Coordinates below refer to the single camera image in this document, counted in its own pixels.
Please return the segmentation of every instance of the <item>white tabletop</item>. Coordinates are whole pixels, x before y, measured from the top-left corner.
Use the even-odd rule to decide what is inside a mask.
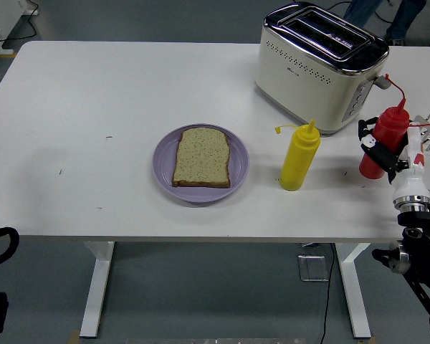
[[[88,240],[388,242],[400,238],[386,176],[358,172],[357,121],[322,139],[299,191],[278,184],[294,123],[255,85],[257,44],[30,42],[0,84],[0,226]],[[392,47],[383,72],[413,118],[430,113],[430,48]],[[397,105],[373,88],[361,117]],[[220,125],[249,151],[245,182],[190,204],[152,156],[183,125]],[[430,188],[430,158],[426,158]]]

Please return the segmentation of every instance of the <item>squeeze bottle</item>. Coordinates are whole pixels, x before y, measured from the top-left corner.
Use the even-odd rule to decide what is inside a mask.
[[[295,191],[301,187],[317,152],[320,133],[314,124],[315,120],[311,120],[309,124],[297,128],[292,135],[279,178],[279,184],[285,190]]]
[[[396,153],[408,130],[409,114],[404,110],[406,98],[403,90],[393,82],[392,85],[396,86],[403,93],[403,99],[398,106],[389,107],[379,116],[374,126],[373,137],[385,145],[391,152]],[[359,171],[363,176],[369,179],[379,179],[385,173],[385,171],[366,154],[360,162]]]

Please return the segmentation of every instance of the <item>bread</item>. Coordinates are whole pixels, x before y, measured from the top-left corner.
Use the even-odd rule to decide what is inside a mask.
[[[220,130],[200,127],[183,131],[172,186],[229,188],[229,151],[228,138]]]

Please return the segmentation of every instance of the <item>toaster slot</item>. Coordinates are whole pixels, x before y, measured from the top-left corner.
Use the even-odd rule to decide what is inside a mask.
[[[369,37],[314,9],[282,22],[280,27],[338,59],[369,42]]]
[[[306,21],[310,25],[315,25],[315,28],[319,29],[322,33],[329,34],[341,43],[348,44],[351,47],[358,47],[368,41],[367,37],[364,37],[315,11],[306,13],[306,15],[302,17],[302,20]]]
[[[341,58],[351,51],[350,47],[347,45],[344,45],[331,36],[319,32],[314,27],[302,20],[291,21],[289,24],[287,24],[287,28],[292,33],[297,34],[308,43],[326,50],[335,57]]]

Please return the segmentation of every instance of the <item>toaster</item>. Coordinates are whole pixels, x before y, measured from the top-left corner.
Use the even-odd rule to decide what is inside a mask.
[[[256,83],[299,122],[314,118],[332,134],[360,113],[388,53],[379,37],[294,2],[264,19]]]

